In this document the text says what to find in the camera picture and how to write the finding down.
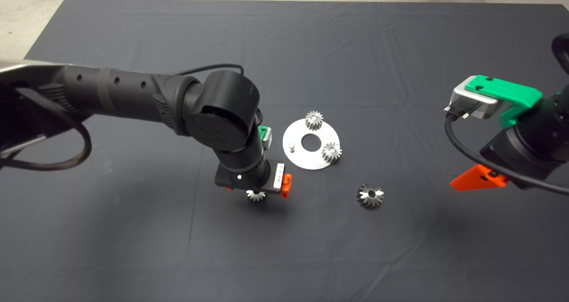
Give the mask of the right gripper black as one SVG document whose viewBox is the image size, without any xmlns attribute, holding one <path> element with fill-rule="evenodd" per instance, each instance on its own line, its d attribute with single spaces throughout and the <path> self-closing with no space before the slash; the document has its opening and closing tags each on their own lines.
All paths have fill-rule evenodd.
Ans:
<svg viewBox="0 0 569 302">
<path fill-rule="evenodd" d="M 558 130 L 505 129 L 492 138 L 480 150 L 480 154 L 486 160 L 519 175 L 545 181 L 559 168 L 559 161 L 551 157 L 550 151 L 558 137 Z M 505 187 L 508 182 L 508 177 L 476 164 L 454 178 L 449 185 L 456 191 L 471 191 Z"/>
</svg>

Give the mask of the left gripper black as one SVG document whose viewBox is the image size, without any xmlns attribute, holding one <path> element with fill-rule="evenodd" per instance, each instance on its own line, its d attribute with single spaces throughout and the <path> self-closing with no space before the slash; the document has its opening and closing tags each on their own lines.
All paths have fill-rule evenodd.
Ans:
<svg viewBox="0 0 569 302">
<path fill-rule="evenodd" d="M 232 172 L 219 164 L 215 174 L 215 184 L 227 191 L 251 190 L 269 194 L 281 194 L 289 198 L 292 175 L 285 173 L 286 164 L 276 160 L 261 160 L 246 172 Z"/>
</svg>

